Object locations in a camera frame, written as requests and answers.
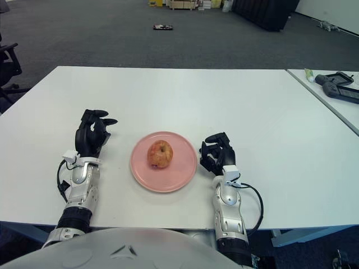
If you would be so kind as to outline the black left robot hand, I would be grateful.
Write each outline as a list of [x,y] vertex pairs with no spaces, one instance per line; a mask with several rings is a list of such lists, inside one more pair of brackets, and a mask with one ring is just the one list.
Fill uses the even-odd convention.
[[111,136],[107,126],[118,122],[116,119],[105,118],[108,114],[104,110],[84,111],[75,133],[75,149],[81,157],[99,157],[102,147]]

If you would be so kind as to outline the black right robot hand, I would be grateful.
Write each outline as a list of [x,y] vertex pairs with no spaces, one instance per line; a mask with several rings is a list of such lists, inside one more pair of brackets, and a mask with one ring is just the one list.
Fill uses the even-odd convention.
[[200,164],[214,175],[223,175],[223,167],[236,164],[234,149],[225,132],[207,137],[201,144]]

